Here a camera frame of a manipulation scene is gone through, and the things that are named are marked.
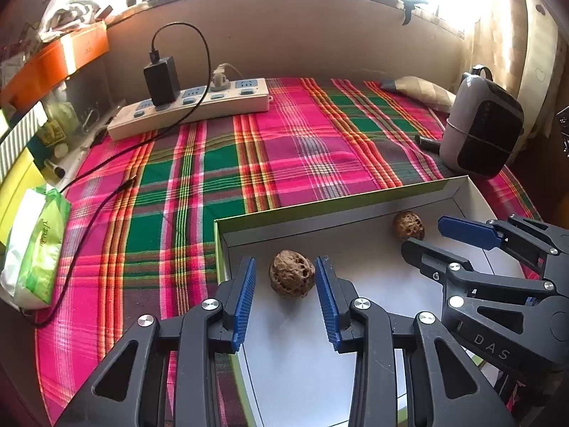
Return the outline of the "orange box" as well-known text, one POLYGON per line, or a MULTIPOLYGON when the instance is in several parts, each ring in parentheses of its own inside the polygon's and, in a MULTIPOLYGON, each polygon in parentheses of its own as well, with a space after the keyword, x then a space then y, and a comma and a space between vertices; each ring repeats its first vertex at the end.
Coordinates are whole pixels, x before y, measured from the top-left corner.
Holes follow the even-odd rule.
POLYGON ((50 42, 1 90, 1 105, 28 110, 80 68, 109 51, 104 21, 50 42))

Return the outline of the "green tissue pack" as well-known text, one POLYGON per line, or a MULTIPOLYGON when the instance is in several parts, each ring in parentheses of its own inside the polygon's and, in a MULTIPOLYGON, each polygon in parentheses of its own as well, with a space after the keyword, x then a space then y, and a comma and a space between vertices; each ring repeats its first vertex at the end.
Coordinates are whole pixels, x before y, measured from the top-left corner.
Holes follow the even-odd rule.
POLYGON ((25 191, 8 236, 1 299, 17 310, 50 306, 71 205, 53 186, 25 191))

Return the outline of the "yellow green box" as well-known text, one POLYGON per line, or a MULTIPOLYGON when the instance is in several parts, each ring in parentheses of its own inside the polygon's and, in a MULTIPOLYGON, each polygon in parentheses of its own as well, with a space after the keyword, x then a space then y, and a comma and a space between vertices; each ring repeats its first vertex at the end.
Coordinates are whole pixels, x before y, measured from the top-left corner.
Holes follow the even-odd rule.
POLYGON ((25 191, 44 184, 45 180, 34 162, 33 155, 26 148, 19 155, 1 185, 0 241, 3 246, 7 244, 9 232, 25 191))

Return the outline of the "striped white box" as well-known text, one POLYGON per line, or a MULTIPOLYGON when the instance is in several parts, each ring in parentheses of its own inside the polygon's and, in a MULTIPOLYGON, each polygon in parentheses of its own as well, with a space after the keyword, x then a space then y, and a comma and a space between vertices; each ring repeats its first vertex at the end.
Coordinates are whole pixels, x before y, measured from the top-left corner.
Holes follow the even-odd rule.
POLYGON ((47 121, 42 102, 37 102, 1 142, 0 182, 3 182, 19 155, 47 121))

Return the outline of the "small brown walnut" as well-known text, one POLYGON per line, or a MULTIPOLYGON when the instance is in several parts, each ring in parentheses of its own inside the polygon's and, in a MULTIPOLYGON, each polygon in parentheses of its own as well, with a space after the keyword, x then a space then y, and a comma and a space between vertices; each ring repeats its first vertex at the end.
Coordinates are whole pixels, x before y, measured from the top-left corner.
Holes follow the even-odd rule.
POLYGON ((393 218, 393 232, 400 241, 409 238, 424 240, 425 229, 420 217, 413 211, 398 212, 393 218))

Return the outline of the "black power adapter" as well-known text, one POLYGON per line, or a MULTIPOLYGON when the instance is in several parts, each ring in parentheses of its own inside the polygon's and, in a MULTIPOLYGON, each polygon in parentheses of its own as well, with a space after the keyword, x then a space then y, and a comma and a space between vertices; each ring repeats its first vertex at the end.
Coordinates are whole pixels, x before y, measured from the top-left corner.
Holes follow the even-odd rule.
POLYGON ((161 58, 157 49, 149 52, 150 63, 144 67, 145 82, 154 106, 171 104, 179 97, 180 87, 172 56, 161 58))

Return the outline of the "beige power strip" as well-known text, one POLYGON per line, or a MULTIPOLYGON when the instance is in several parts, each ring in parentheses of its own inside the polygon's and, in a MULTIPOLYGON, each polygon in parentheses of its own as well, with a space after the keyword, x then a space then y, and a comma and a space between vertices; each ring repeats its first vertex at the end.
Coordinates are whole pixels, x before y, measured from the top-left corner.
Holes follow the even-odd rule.
POLYGON ((224 91, 206 87, 182 90, 175 102, 155 106, 150 99, 122 107, 107 126, 113 141, 171 126, 185 117, 184 122, 209 118, 267 112, 269 91, 264 78, 229 82, 224 91))

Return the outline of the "beige patterned curtain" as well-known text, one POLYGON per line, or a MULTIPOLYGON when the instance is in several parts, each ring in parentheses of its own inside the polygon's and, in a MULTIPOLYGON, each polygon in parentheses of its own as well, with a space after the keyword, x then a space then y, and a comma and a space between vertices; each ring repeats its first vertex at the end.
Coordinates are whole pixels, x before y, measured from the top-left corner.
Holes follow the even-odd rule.
POLYGON ((518 154, 536 135, 551 134, 566 43, 542 0, 474 1, 470 64, 490 68, 494 81, 522 106, 524 131, 513 151, 518 154))

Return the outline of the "grey black space heater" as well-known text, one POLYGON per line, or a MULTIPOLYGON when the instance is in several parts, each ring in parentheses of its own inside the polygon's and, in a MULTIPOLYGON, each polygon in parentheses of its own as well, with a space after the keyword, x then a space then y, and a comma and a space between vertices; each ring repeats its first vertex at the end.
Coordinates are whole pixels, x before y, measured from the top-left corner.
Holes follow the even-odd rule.
POLYGON ((443 138, 417 135, 423 151, 439 155, 457 174, 494 178, 524 132, 520 103, 493 81, 490 68, 475 65, 462 75, 443 138))

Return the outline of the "beige pillow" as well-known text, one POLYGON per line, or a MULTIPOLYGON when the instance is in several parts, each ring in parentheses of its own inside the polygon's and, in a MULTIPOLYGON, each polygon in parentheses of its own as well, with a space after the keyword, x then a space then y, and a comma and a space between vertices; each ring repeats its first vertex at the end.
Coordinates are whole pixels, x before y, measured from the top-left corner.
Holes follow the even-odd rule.
POLYGON ((456 98, 451 91, 417 76, 403 76, 395 80, 383 81, 381 89, 389 93, 406 95, 430 109, 447 114, 456 98))

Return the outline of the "large brown walnut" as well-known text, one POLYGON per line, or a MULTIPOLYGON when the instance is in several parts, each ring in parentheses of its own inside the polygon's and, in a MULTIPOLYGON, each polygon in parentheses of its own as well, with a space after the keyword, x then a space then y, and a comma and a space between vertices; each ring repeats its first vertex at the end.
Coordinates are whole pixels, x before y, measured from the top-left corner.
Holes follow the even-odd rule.
POLYGON ((304 298, 315 284, 315 267, 301 253, 282 250, 275 255, 269 267, 273 290, 284 298, 304 298))

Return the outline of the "green white cardboard tray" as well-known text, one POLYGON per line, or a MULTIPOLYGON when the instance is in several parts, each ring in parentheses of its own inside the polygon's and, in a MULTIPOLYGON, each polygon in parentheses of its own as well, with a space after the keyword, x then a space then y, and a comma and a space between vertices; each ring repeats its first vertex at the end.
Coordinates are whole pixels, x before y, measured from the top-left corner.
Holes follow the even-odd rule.
POLYGON ((497 366, 443 322, 443 274, 405 261, 393 220, 407 210, 451 260, 520 278, 505 253, 440 234, 443 216, 494 217, 465 176, 215 222, 220 283, 253 280, 232 359, 248 425, 514 424, 493 389, 497 366))

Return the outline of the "plaid pink green cloth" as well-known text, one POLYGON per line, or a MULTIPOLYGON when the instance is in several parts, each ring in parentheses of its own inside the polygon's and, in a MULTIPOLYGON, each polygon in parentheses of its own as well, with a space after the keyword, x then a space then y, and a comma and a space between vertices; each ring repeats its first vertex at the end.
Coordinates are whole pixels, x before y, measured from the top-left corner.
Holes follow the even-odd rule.
POLYGON ((88 153, 67 192, 64 299, 35 334, 50 422, 139 316, 174 317, 214 293, 217 219, 448 176, 415 144, 445 123, 420 102, 372 81, 283 78, 268 90, 266 113, 88 153))

